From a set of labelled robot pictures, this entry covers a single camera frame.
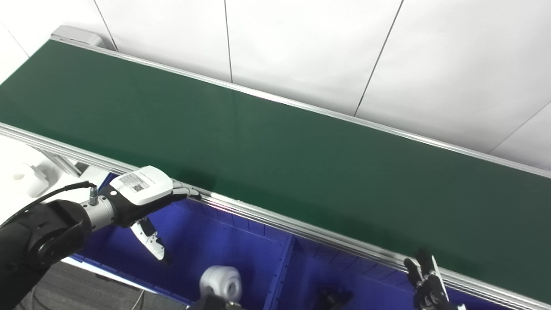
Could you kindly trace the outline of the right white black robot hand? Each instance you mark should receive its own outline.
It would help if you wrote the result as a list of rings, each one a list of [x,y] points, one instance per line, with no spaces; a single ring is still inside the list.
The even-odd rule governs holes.
[[[446,286],[435,257],[426,247],[415,252],[416,262],[405,258],[407,279],[413,287],[413,307],[416,310],[465,310],[464,304],[453,304],[449,300]]]

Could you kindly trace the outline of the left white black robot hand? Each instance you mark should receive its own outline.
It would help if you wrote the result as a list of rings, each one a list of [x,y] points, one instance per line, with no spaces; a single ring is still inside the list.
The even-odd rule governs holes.
[[[162,263],[169,264],[169,253],[149,215],[187,198],[201,199],[198,190],[177,181],[153,166],[112,179],[100,190],[113,208],[112,224],[130,228],[136,239]]]

